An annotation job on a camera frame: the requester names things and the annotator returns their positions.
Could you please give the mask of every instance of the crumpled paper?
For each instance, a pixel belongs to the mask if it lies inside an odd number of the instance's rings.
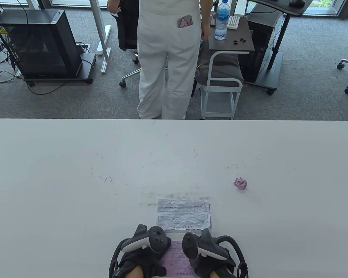
[[[237,178],[233,184],[236,185],[238,189],[245,190],[247,185],[247,180],[244,180],[242,177],[240,177],[240,178]]]

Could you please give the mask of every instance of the bottle label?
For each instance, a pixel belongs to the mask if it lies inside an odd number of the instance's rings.
[[[221,22],[226,22],[226,21],[228,21],[228,19],[229,19],[229,14],[227,14],[227,13],[219,13],[217,15],[217,20],[219,20]]]

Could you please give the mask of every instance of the desk leg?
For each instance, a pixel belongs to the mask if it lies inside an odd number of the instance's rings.
[[[291,17],[291,15],[287,14],[285,19],[284,19],[284,23],[282,25],[282,28],[281,28],[281,31],[280,31],[280,35],[278,36],[276,45],[275,45],[275,47],[272,48],[272,57],[271,57],[271,59],[269,61],[267,70],[272,69],[273,63],[274,63],[275,58],[276,58],[277,53],[278,53],[278,49],[280,48],[280,44],[281,44],[282,39],[284,37],[286,28],[288,27],[290,17]]]

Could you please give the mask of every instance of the gray cushion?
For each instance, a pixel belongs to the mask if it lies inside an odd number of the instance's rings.
[[[211,56],[215,53],[209,50],[209,42],[204,41],[200,46],[198,62],[200,65],[196,70],[195,79],[201,85],[207,84],[207,75],[209,73],[209,63]],[[237,54],[219,54],[214,58],[211,77],[215,78],[236,78],[243,84],[244,80],[241,74]],[[234,81],[211,81],[210,86],[238,87]]]

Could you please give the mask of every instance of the black computer case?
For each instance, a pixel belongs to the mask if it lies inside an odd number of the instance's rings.
[[[239,55],[240,69],[245,82],[256,81],[261,67],[268,58],[270,48],[277,41],[281,22],[282,12],[261,4],[256,4],[247,15],[255,51]]]
[[[8,10],[0,37],[25,78],[74,78],[82,65],[64,10]]]

